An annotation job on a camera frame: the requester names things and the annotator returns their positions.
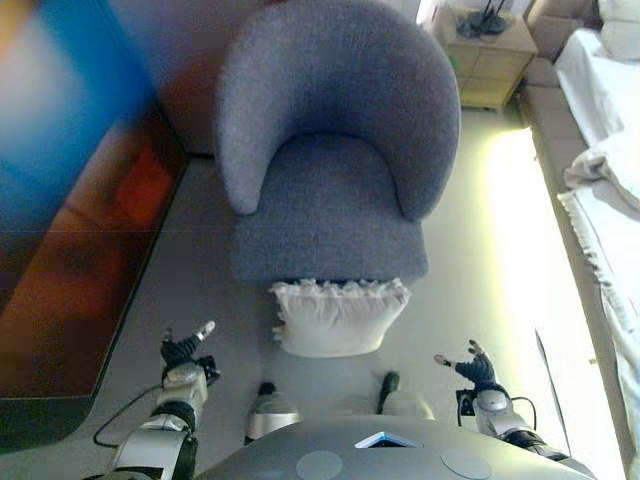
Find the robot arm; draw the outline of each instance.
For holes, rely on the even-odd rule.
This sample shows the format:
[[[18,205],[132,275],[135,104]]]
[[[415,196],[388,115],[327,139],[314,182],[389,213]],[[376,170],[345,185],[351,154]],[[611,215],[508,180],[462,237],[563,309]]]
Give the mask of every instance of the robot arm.
[[[213,357],[193,359],[198,345],[211,334],[214,322],[180,342],[168,331],[161,355],[166,367],[162,391],[149,420],[118,446],[104,480],[191,479],[198,441],[193,436],[207,400],[207,388],[220,377]]]
[[[470,415],[475,415],[478,431],[595,478],[585,465],[547,445],[529,427],[514,411],[509,393],[497,382],[493,364],[485,351],[474,340],[469,340],[469,344],[469,353],[473,355],[471,362],[454,362],[443,355],[436,355],[434,360],[440,365],[453,368],[474,383],[473,390],[458,392],[458,402],[471,404]]]

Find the nightstand drawer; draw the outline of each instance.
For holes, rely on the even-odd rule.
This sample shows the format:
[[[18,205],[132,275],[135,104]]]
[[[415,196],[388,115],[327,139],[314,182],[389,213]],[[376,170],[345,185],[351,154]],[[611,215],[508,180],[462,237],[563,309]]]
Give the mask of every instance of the nightstand drawer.
[[[446,52],[453,70],[456,72],[456,77],[460,78],[471,75],[480,54],[480,49],[449,46]]]
[[[499,108],[512,86],[513,82],[503,80],[470,78],[462,89],[460,101],[465,105]]]
[[[482,50],[473,69],[474,77],[514,82],[527,66],[529,53]]]

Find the white bedding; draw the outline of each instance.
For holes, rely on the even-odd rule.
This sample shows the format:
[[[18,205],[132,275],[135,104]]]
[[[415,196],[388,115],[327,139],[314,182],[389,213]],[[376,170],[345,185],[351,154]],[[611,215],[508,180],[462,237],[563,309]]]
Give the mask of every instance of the white bedding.
[[[640,478],[640,157],[637,134],[621,132],[579,155],[558,198],[600,284]]]
[[[576,30],[555,64],[560,86],[587,145],[640,122],[640,64],[607,57],[600,35]]]

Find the sunlight on floor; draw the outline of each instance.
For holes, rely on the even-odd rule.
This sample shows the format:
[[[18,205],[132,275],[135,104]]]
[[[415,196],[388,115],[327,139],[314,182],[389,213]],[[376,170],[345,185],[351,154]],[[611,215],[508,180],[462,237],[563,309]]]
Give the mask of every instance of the sunlight on floor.
[[[602,379],[590,363],[593,345],[544,178],[533,161],[530,130],[497,136],[486,155],[505,313],[514,322],[531,322],[542,339],[572,455],[599,479],[622,479]],[[520,338],[518,348],[526,348],[530,339]]]

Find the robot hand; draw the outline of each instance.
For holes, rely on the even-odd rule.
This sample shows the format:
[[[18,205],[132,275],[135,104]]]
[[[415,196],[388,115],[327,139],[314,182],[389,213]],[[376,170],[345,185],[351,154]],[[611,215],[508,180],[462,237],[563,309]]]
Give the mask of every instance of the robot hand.
[[[440,354],[433,358],[439,365],[453,368],[460,375],[471,380],[476,386],[489,383],[495,384],[496,374],[491,360],[475,340],[469,340],[469,344],[471,345],[469,353],[473,355],[472,362],[453,362]]]

